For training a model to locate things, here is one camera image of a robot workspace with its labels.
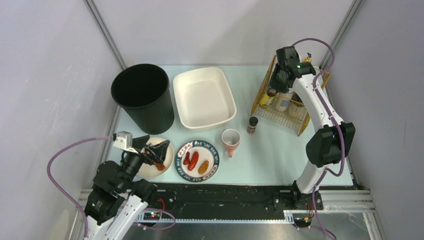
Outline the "small bottle tan cap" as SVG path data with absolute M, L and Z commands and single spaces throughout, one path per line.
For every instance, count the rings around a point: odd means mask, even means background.
M 273 88 L 268 88 L 264 94 L 262 95 L 259 106 L 261 108 L 267 108 L 271 105 L 272 101 L 274 100 L 275 96 L 277 95 L 277 91 Z

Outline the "jar with black lid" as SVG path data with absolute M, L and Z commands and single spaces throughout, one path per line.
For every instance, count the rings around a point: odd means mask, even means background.
M 294 93 L 291 99 L 291 104 L 288 108 L 288 114 L 295 119 L 299 119 L 304 114 L 304 108 L 305 106 L 303 101 L 296 93 Z

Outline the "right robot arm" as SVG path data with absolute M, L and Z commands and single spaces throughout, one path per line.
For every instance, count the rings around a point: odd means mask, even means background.
M 270 87 L 278 93 L 293 90 L 300 98 L 314 128 L 306 144 L 308 162 L 293 182 L 290 193 L 280 195 L 279 201 L 289 209 L 308 209 L 316 203 L 319 186 L 327 173 L 336 177 L 343 173 L 356 129 L 345 122 L 324 96 L 317 72 L 310 62 L 302 62 L 294 46 L 276 50 L 274 72 Z

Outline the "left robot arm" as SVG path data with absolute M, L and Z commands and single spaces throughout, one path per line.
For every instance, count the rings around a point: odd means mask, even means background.
M 121 161 L 105 161 L 97 168 L 84 209 L 86 240 L 123 239 L 139 214 L 156 202 L 157 185 L 134 178 L 142 165 L 164 163 L 170 141 L 149 140 L 149 135 L 133 138 L 126 131 L 113 134 L 112 145 L 122 150 Z

